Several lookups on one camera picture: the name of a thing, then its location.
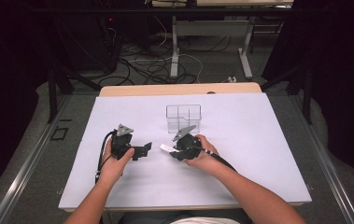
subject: black curtain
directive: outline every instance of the black curtain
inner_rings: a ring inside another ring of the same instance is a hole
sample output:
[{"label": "black curtain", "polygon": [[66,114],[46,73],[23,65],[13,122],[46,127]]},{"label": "black curtain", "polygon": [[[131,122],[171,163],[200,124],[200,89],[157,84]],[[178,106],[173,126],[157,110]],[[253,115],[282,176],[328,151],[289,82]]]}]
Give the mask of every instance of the black curtain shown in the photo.
[{"label": "black curtain", "polygon": [[47,80],[36,44],[16,5],[0,1],[0,175],[35,112],[35,89]]},{"label": "black curtain", "polygon": [[293,7],[326,13],[287,18],[263,77],[271,81],[295,65],[312,66],[313,98],[328,123],[328,148],[354,167],[354,1],[296,0]]}]

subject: person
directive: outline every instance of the person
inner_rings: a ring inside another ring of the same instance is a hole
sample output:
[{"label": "person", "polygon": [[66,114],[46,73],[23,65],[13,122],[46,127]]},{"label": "person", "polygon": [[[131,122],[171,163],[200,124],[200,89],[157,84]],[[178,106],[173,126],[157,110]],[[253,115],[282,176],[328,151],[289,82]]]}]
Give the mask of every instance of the person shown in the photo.
[{"label": "person", "polygon": [[[197,134],[196,137],[200,139],[203,148],[211,150],[219,155],[217,149],[207,141],[204,135]],[[106,204],[106,198],[123,173],[125,165],[133,157],[134,151],[133,148],[130,148],[120,160],[116,160],[110,157],[111,139],[107,141],[105,154],[103,156],[104,161],[106,162],[102,167],[98,182],[65,223],[99,223]],[[247,179],[208,154],[201,152],[197,158],[193,160],[184,160],[184,162],[191,167],[200,169],[217,178],[241,205],[242,209],[233,210],[233,212],[241,213],[241,217],[243,217],[244,214],[247,214],[255,224],[305,223],[288,203],[271,190]],[[180,211],[177,216],[169,216],[167,212],[163,212],[165,214],[164,216],[160,215],[161,212],[126,213],[124,223],[151,224],[154,223],[154,220],[159,221],[159,223],[175,224],[239,222],[238,218],[233,218],[233,212],[226,212],[229,213],[223,214],[230,214],[231,216],[229,218],[222,217],[218,219],[208,216],[184,216],[184,211]]]}]

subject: hand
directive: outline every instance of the hand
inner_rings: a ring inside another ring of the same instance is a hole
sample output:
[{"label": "hand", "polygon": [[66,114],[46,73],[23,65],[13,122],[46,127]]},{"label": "hand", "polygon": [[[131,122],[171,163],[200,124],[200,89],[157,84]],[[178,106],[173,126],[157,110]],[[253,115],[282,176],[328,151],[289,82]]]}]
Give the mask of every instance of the hand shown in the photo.
[{"label": "hand", "polygon": [[[214,152],[215,154],[219,155],[217,149],[211,143],[209,143],[208,140],[206,140],[204,135],[197,134],[196,137],[200,140],[202,144],[202,148],[208,149]],[[197,158],[194,158],[193,160],[184,160],[184,161],[189,166],[193,166],[206,171],[206,168],[208,168],[209,164],[217,160],[215,160],[212,156],[206,154],[205,152],[201,151]]]},{"label": "hand", "polygon": [[101,169],[100,178],[98,180],[99,183],[104,183],[109,187],[112,187],[123,174],[123,170],[127,162],[134,155],[134,148],[128,149],[128,151],[124,154],[120,160],[111,156],[111,145],[112,139],[109,139],[106,142],[105,152],[103,155],[102,164],[103,167]]}]

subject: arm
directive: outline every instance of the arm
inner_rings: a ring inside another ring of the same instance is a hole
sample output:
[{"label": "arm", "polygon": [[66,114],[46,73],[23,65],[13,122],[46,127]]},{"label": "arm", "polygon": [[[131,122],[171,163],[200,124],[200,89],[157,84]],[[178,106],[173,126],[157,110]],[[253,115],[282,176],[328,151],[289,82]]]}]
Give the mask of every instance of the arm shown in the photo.
[{"label": "arm", "polygon": [[[201,140],[203,148],[218,154],[203,135],[199,134],[197,137]],[[254,223],[305,223],[288,203],[272,191],[245,178],[204,152],[201,152],[198,158],[185,162],[216,177],[232,193]]]},{"label": "arm", "polygon": [[123,173],[127,162],[133,157],[134,149],[130,148],[120,160],[110,157],[111,139],[106,143],[106,149],[103,156],[104,165],[101,169],[101,175],[89,194],[78,206],[77,210],[66,220],[65,223],[99,223],[104,211],[106,198],[112,190],[115,183]]}]

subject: cable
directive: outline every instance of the cable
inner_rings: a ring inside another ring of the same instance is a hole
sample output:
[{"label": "cable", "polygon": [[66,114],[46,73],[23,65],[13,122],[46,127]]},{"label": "cable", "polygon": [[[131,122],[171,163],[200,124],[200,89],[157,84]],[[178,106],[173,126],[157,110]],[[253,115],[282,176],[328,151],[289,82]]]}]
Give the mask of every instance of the cable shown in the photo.
[{"label": "cable", "polygon": [[105,136],[105,138],[104,138],[104,141],[103,141],[103,144],[102,144],[102,146],[101,146],[100,158],[99,158],[99,160],[98,160],[98,166],[97,166],[97,172],[96,172],[97,174],[95,175],[95,183],[97,183],[98,178],[100,177],[101,169],[102,169],[102,167],[104,166],[105,162],[106,162],[107,160],[109,160],[109,158],[111,157],[111,155],[110,155],[108,158],[106,158],[106,160],[105,160],[104,162],[102,162],[102,158],[103,158],[103,156],[104,156],[104,149],[105,149],[105,145],[106,145],[106,140],[107,140],[107,138],[108,138],[111,134],[113,134],[114,132],[115,132],[115,131],[112,131],[112,132],[106,134],[106,136]]},{"label": "cable", "polygon": [[167,30],[165,29],[165,26],[162,24],[162,22],[157,17],[154,17],[154,18],[159,22],[159,24],[164,29],[164,41],[160,45],[157,46],[157,48],[159,48],[167,40]]},{"label": "cable", "polygon": [[232,37],[229,35],[229,42],[227,43],[227,45],[225,47],[223,47],[223,49],[214,49],[216,48],[221,42],[223,42],[224,39],[226,39],[227,35],[224,36],[220,42],[218,42],[214,47],[210,48],[210,49],[184,49],[184,48],[180,48],[183,49],[184,51],[191,51],[191,52],[219,52],[219,51],[223,51],[227,48],[229,48],[230,44],[232,43]]},{"label": "cable", "polygon": [[[138,55],[135,56],[135,59],[133,61],[128,61],[128,62],[129,63],[136,63],[136,64],[141,65],[141,66],[151,66],[151,65],[154,65],[157,62],[164,62],[165,63],[166,60],[172,59],[172,57],[162,58],[162,56],[157,56],[157,59],[138,59],[137,60],[136,59],[137,57],[138,57]],[[138,62],[153,62],[153,63],[146,64],[146,63],[138,63]]]},{"label": "cable", "polygon": [[215,154],[213,151],[202,148],[202,147],[197,147],[197,146],[186,146],[186,147],[192,147],[192,148],[197,148],[202,150],[203,152],[205,152],[206,154],[210,155],[211,157],[213,157],[215,160],[220,161],[222,164],[226,165],[227,167],[231,168],[232,170],[236,171],[234,169],[234,167],[232,167],[232,165],[227,162],[225,159],[223,159],[221,156]]},{"label": "cable", "polygon": [[120,76],[104,77],[104,78],[102,78],[101,80],[98,81],[98,85],[101,86],[101,83],[102,83],[103,81],[105,81],[105,80],[107,80],[107,79],[111,79],[111,78],[122,78],[122,79],[124,79],[122,82],[120,82],[120,83],[118,83],[118,84],[115,84],[115,86],[120,86],[120,85],[124,84],[124,82],[126,82],[126,81],[129,81],[132,85],[135,85],[135,84],[133,83],[133,81],[130,79],[130,75],[131,75],[130,67],[127,66],[127,69],[128,69],[127,77],[120,77]]},{"label": "cable", "polygon": [[[161,84],[176,84],[179,81],[186,79],[187,77],[193,77],[193,79],[192,79],[192,81],[190,83],[194,83],[195,82],[197,77],[195,75],[188,74],[186,72],[186,68],[181,63],[179,63],[178,66],[182,67],[183,73],[180,76],[178,76],[177,78],[175,78],[175,79],[170,78],[170,72],[166,68],[166,66],[168,64],[171,64],[171,62],[166,62],[166,60],[169,60],[169,59],[171,59],[171,57],[170,58],[166,58],[166,59],[134,60],[134,61],[127,61],[126,59],[120,59],[120,61],[123,62],[124,64],[130,66],[131,68],[133,68],[136,71],[137,74],[143,76],[145,78],[144,85],[145,84],[149,84],[150,80],[155,82],[155,83],[161,83]],[[131,62],[150,62],[150,61],[163,62],[163,64],[155,65],[155,63],[152,63],[147,68],[148,69],[147,71],[145,71],[145,70],[143,70],[141,68],[137,68],[137,67],[135,67],[135,66],[133,66],[131,64]],[[160,71],[162,71],[164,69],[166,71],[166,74],[158,74]]]},{"label": "cable", "polygon": [[[196,81],[197,80],[197,82],[198,83],[200,83],[200,80],[198,79],[199,78],[199,76],[200,76],[200,74],[201,74],[201,72],[202,72],[202,70],[203,70],[203,64],[202,64],[202,62],[199,60],[199,59],[197,59],[197,58],[195,58],[195,57],[193,57],[193,56],[191,56],[191,55],[189,55],[189,54],[179,54],[178,56],[188,56],[188,57],[191,57],[191,58],[193,58],[194,60],[196,60],[197,62],[199,62],[199,64],[200,64],[200,70],[199,70],[199,72],[198,72],[198,74],[195,76],[195,78],[194,78],[194,81]],[[165,59],[147,59],[147,60],[133,60],[133,61],[127,61],[128,63],[137,63],[137,62],[164,62],[164,64],[163,65],[159,65],[159,67],[160,68],[164,68],[165,69],[165,66],[166,65],[168,65],[168,64],[171,64],[171,63],[167,63],[166,61],[167,60],[170,60],[170,59],[172,59],[172,57],[168,57],[168,58],[165,58]],[[152,67],[152,66],[154,66],[154,64],[155,63],[152,63],[152,64],[145,64],[145,65],[149,65],[149,67]],[[182,67],[182,69],[184,70],[184,73],[182,73],[182,75],[180,75],[180,76],[178,76],[177,77],[177,80],[174,80],[174,81],[169,81],[168,82],[168,84],[175,84],[175,83],[177,83],[178,81],[180,81],[180,80],[183,80],[185,77],[194,77],[194,75],[192,75],[192,74],[187,74],[186,73],[186,69],[185,69],[185,67],[181,64],[181,63],[178,63],[178,66],[181,66]]]}]

